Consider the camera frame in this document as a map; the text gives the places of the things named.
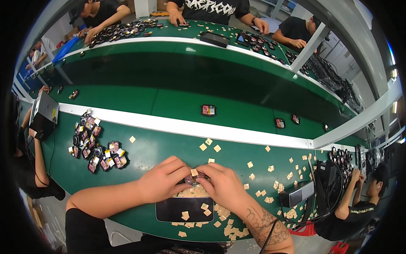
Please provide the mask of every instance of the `black t-shirt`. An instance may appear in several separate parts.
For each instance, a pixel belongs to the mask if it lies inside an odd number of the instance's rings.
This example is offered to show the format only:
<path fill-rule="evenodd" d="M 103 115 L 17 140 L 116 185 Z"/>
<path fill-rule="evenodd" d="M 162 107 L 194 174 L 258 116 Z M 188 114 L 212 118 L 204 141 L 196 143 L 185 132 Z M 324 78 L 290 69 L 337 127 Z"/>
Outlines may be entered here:
<path fill-rule="evenodd" d="M 283 36 L 293 40 L 302 39 L 306 43 L 309 42 L 311 34 L 306 28 L 306 21 L 298 17 L 289 17 L 279 25 Z M 287 47 L 295 50 L 296 52 L 302 51 L 303 48 L 296 48 L 292 45 Z"/>
<path fill-rule="evenodd" d="M 148 234 L 139 242 L 113 247 L 104 220 L 76 208 L 66 212 L 65 225 L 67 252 L 73 254 L 224 254 L 218 243 L 178 241 Z"/>
<path fill-rule="evenodd" d="M 230 15 L 235 14 L 236 18 L 250 13 L 248 0 L 169 0 L 176 3 L 179 8 L 185 4 L 182 16 L 186 20 L 201 20 L 228 25 Z"/>
<path fill-rule="evenodd" d="M 317 234 L 330 241 L 344 240 L 364 229 L 375 216 L 376 205 L 373 203 L 360 201 L 349 208 L 350 214 L 345 220 L 338 219 L 333 213 L 315 223 Z"/>
<path fill-rule="evenodd" d="M 23 153 L 22 156 L 13 157 L 13 170 L 20 187 L 30 198 L 44 198 L 55 196 L 59 200 L 65 198 L 65 191 L 49 176 L 48 187 L 37 187 L 35 184 L 35 157 L 26 149 L 24 130 L 18 131 L 17 148 Z"/>
<path fill-rule="evenodd" d="M 118 1 L 116 0 L 102 0 L 100 1 L 100 7 L 96 16 L 91 17 L 84 17 L 83 22 L 86 27 L 97 27 L 101 23 L 103 23 L 106 19 L 110 18 L 117 12 L 117 8 L 121 6 Z M 117 21 L 113 25 L 121 24 L 121 20 Z"/>

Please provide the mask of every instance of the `black screen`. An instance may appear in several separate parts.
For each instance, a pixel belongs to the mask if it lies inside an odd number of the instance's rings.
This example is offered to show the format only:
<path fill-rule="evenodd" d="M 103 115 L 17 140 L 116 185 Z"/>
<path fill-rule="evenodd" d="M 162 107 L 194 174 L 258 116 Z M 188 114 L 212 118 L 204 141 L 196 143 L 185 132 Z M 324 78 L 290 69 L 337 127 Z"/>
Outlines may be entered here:
<path fill-rule="evenodd" d="M 205 210 L 200 207 L 202 204 L 208 204 L 209 210 L 212 212 L 206 216 Z M 203 222 L 212 221 L 214 219 L 213 199 L 207 198 L 169 198 L 164 201 L 155 203 L 156 219 L 158 221 L 167 222 Z M 182 219 L 182 212 L 189 212 L 189 219 Z"/>

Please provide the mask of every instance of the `graphic t-shirt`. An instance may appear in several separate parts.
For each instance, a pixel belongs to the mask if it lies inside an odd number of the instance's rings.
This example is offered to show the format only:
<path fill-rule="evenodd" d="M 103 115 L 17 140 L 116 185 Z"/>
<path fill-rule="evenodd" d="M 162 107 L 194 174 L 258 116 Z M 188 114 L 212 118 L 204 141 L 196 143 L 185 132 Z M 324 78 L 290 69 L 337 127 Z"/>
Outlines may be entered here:
<path fill-rule="evenodd" d="M 364 229 L 375 216 L 376 205 L 360 201 L 350 206 L 350 214 L 345 220 L 334 213 L 325 220 L 314 224 L 317 234 L 330 241 L 347 239 Z"/>
<path fill-rule="evenodd" d="M 250 13 L 248 0 L 169 0 L 179 8 L 185 4 L 182 16 L 186 20 L 199 20 L 228 25 L 230 16 L 236 18 Z"/>

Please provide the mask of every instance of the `black cap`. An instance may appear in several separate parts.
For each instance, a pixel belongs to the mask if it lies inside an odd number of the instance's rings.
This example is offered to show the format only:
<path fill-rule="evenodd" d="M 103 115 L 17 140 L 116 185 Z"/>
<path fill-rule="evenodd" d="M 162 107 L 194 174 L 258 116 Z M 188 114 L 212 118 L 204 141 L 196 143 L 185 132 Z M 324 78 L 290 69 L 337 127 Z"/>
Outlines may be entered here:
<path fill-rule="evenodd" d="M 316 29 L 319 27 L 319 25 L 322 23 L 320 19 L 318 19 L 316 16 L 313 16 L 313 22 L 316 24 Z"/>
<path fill-rule="evenodd" d="M 88 0 L 81 0 L 78 3 L 78 5 L 72 9 L 74 16 L 72 17 L 71 21 L 69 22 L 69 25 L 72 25 L 78 19 L 78 17 L 80 17 L 80 13 L 83 11 L 84 5 L 88 2 L 89 2 Z"/>

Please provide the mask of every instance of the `hand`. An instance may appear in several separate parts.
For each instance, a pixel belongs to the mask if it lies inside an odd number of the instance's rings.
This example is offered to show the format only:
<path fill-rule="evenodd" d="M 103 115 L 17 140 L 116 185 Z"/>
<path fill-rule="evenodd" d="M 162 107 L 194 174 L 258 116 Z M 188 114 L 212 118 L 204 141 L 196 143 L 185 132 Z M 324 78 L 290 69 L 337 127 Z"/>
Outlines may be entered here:
<path fill-rule="evenodd" d="M 175 27 L 177 27 L 177 21 L 179 20 L 179 23 L 181 25 L 186 24 L 185 19 L 183 18 L 182 14 L 180 12 L 178 12 L 178 10 L 171 12 L 169 14 L 169 22 L 174 25 Z"/>
<path fill-rule="evenodd" d="M 143 204 L 160 202 L 174 194 L 191 188 L 186 183 L 177 184 L 190 175 L 191 168 L 176 156 L 171 156 L 154 166 L 137 180 L 137 190 Z"/>
<path fill-rule="evenodd" d="M 50 90 L 49 87 L 47 87 L 47 86 L 42 86 L 41 89 L 38 91 L 38 96 L 39 96 L 39 94 L 41 93 L 41 91 L 48 92 L 49 90 Z"/>
<path fill-rule="evenodd" d="M 364 182 L 365 182 L 365 175 L 359 174 L 359 177 L 358 177 L 358 185 L 359 185 L 359 186 L 362 186 L 362 185 L 364 184 Z"/>
<path fill-rule="evenodd" d="M 89 44 L 91 42 L 91 40 L 93 39 L 93 36 L 95 36 L 96 34 L 101 32 L 102 30 L 103 30 L 103 27 L 101 27 L 101 26 L 97 26 L 92 29 L 89 29 L 87 31 L 86 39 L 84 39 L 84 43 L 86 45 Z"/>
<path fill-rule="evenodd" d="M 83 39 L 84 33 L 86 32 L 85 30 L 86 30 L 86 29 L 83 29 L 83 30 L 81 30 L 81 31 L 79 32 L 79 34 L 78 34 L 78 37 L 79 37 L 79 38 Z"/>
<path fill-rule="evenodd" d="M 306 42 L 303 41 L 302 39 L 297 39 L 297 40 L 291 40 L 290 44 L 292 46 L 295 46 L 297 48 L 303 48 L 306 46 Z"/>
<path fill-rule="evenodd" d="M 352 174 L 351 174 L 351 181 L 357 182 L 360 174 L 361 174 L 361 170 L 354 168 L 352 170 Z"/>
<path fill-rule="evenodd" d="M 256 18 L 254 19 L 254 24 L 262 35 L 269 34 L 269 25 L 264 20 Z"/>
<path fill-rule="evenodd" d="M 33 130 L 33 129 L 29 129 L 28 130 L 28 135 L 30 135 L 31 137 L 33 137 L 33 138 L 35 138 L 35 130 Z"/>
<path fill-rule="evenodd" d="M 251 198 L 232 169 L 210 162 L 198 166 L 196 170 L 205 173 L 211 178 L 211 182 L 204 178 L 197 178 L 196 181 L 203 185 L 217 204 L 231 212 L 236 213 L 239 207 Z"/>

